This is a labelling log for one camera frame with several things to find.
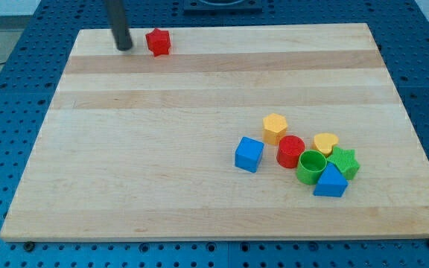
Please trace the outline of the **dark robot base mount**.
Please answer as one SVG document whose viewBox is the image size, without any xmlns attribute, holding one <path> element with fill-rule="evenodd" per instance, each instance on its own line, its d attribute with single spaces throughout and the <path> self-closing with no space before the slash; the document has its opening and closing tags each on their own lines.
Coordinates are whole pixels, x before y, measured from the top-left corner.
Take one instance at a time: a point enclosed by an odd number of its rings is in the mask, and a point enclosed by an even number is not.
<svg viewBox="0 0 429 268">
<path fill-rule="evenodd" d="M 263 0 L 185 0 L 184 14 L 202 12 L 262 11 Z"/>
</svg>

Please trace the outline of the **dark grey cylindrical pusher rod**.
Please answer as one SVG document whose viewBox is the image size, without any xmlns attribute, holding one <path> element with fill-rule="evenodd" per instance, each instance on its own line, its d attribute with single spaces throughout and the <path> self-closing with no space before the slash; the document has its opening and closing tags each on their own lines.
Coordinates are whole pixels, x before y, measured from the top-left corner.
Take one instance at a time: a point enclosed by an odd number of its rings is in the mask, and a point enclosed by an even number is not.
<svg viewBox="0 0 429 268">
<path fill-rule="evenodd" d="M 133 47 L 130 29 L 123 0 L 104 0 L 107 18 L 111 27 L 115 46 L 119 51 L 128 51 Z"/>
</svg>

